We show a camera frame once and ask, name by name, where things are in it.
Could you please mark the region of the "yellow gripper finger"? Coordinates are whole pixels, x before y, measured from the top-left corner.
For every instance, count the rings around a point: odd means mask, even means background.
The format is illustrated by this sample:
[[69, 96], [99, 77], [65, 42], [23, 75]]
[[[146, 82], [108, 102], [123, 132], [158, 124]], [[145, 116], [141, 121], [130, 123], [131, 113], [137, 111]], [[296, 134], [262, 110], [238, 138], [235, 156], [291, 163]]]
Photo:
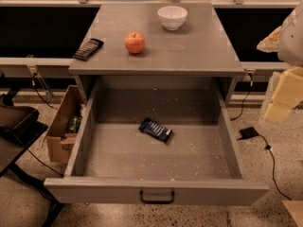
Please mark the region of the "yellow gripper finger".
[[271, 124], [278, 125], [302, 101], [303, 68], [291, 67], [280, 75], [263, 119]]
[[265, 53], [277, 52], [281, 27], [277, 27], [257, 45], [257, 50]]

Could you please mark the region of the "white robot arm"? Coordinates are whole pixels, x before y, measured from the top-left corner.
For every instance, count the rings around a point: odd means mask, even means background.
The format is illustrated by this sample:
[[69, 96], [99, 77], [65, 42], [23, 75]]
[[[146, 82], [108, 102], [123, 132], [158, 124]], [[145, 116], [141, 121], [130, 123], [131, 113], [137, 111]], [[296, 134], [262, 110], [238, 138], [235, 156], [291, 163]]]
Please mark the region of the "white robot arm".
[[289, 68], [272, 76], [273, 90], [267, 89], [259, 123], [270, 128], [282, 123], [303, 101], [303, 4], [300, 3], [266, 38], [257, 50], [272, 53], [289, 64]]

